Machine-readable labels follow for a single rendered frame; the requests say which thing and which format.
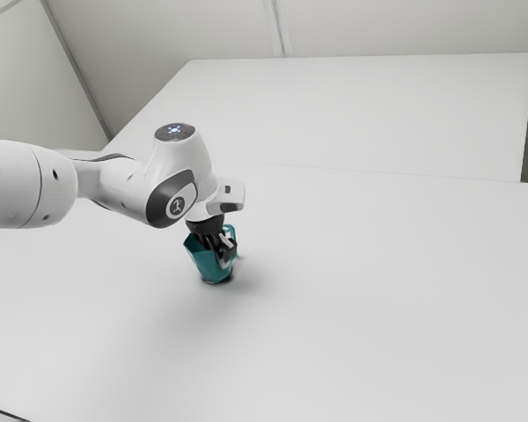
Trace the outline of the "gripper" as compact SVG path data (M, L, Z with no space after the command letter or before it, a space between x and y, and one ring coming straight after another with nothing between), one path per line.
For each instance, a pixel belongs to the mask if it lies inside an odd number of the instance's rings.
M217 262L221 268L231 266L237 257L238 243L232 231L223 232L224 215L211 216L198 222L186 220L186 225L190 233L195 236L217 238Z

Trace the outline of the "teal faceted mug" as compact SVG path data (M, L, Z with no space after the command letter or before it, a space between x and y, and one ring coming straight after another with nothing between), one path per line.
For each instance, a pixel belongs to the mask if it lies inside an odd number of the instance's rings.
M224 231L232 231L236 239L236 230L232 225L225 224ZM204 246L200 237L190 233L183 244L204 282L215 285L231 277L232 264L228 268L221 268L217 262L217 249L214 251Z

